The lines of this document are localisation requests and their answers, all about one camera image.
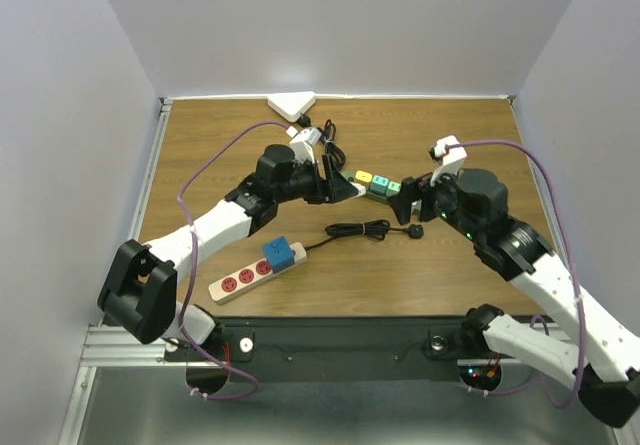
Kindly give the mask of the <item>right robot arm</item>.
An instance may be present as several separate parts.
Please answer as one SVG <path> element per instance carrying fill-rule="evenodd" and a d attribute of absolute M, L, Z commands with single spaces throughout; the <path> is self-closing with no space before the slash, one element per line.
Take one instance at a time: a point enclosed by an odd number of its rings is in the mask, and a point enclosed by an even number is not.
<path fill-rule="evenodd" d="M 638 336 L 578 285 L 542 235 L 509 214 L 507 187 L 493 172 L 409 177 L 388 202 L 400 224 L 420 202 L 420 221 L 440 218 L 464 235 L 485 266 L 533 299 L 570 339 L 557 341 L 484 304 L 462 322 L 466 352 L 510 356 L 576 389 L 589 413 L 610 427 L 624 427 L 638 412 Z"/>

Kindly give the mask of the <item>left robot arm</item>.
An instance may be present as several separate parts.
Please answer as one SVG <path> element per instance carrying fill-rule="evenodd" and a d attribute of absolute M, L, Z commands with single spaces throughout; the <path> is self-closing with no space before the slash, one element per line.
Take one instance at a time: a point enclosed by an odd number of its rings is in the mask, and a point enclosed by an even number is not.
<path fill-rule="evenodd" d="M 97 299 L 98 307 L 140 343 L 159 338 L 187 341 L 199 358 L 215 357 L 223 336 L 213 317 L 177 299 L 183 278 L 226 246 L 273 220 L 280 204 L 302 199 L 332 204 L 362 196 L 362 185 L 336 171 L 328 157 L 300 160 L 281 144 L 268 146 L 256 169 L 198 219 L 161 238 L 134 239 L 116 251 Z"/>

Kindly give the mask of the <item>white red power strip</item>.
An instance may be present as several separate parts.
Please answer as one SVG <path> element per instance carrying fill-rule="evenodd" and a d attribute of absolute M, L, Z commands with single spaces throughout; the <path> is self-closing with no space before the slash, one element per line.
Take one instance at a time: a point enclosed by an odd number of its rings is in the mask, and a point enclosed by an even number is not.
<path fill-rule="evenodd" d="M 223 305 L 237 299 L 252 289 L 270 281 L 274 277 L 281 275 L 285 271 L 295 268 L 307 260 L 307 252 L 300 242 L 290 245 L 293 252 L 294 264 L 286 266 L 284 270 L 274 272 L 270 262 L 266 257 L 262 257 L 231 274 L 211 283 L 208 291 L 215 304 Z"/>

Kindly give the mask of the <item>white rounded charger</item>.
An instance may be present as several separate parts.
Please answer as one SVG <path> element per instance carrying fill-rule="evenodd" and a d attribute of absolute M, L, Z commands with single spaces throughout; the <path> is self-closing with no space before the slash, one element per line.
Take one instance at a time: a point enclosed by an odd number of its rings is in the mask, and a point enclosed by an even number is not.
<path fill-rule="evenodd" d="M 358 196 L 364 196 L 366 194 L 367 189 L 364 185 L 357 182 L 352 182 L 351 185 L 357 190 Z"/>

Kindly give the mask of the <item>blue socket adapter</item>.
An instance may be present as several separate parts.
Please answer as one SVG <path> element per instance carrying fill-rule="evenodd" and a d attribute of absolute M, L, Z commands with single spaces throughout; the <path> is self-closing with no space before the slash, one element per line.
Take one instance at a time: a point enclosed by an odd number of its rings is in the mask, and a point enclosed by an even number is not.
<path fill-rule="evenodd" d="M 263 244 L 262 251 L 274 273 L 280 273 L 295 263 L 295 253 L 284 236 Z"/>

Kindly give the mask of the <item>white square charger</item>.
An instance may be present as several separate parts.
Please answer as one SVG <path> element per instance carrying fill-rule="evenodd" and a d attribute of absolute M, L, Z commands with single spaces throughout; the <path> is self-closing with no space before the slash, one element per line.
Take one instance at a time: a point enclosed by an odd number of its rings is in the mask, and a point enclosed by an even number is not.
<path fill-rule="evenodd" d="M 422 202 L 420 200 L 415 201 L 411 204 L 411 213 L 415 216 L 418 217 L 420 215 L 421 212 L 421 205 Z"/>

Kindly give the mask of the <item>green power strip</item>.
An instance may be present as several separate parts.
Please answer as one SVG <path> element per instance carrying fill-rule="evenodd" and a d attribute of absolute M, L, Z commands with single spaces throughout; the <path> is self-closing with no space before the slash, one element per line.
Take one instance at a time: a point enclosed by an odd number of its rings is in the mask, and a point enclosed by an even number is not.
<path fill-rule="evenodd" d="M 342 175 L 350 182 L 355 182 L 354 181 L 354 173 L 355 172 L 349 172 L 349 171 L 343 171 Z M 375 193 L 372 193 L 369 188 L 366 188 L 367 192 L 365 194 L 365 197 L 380 203 L 387 203 L 387 196 L 381 196 L 381 195 L 377 195 Z"/>

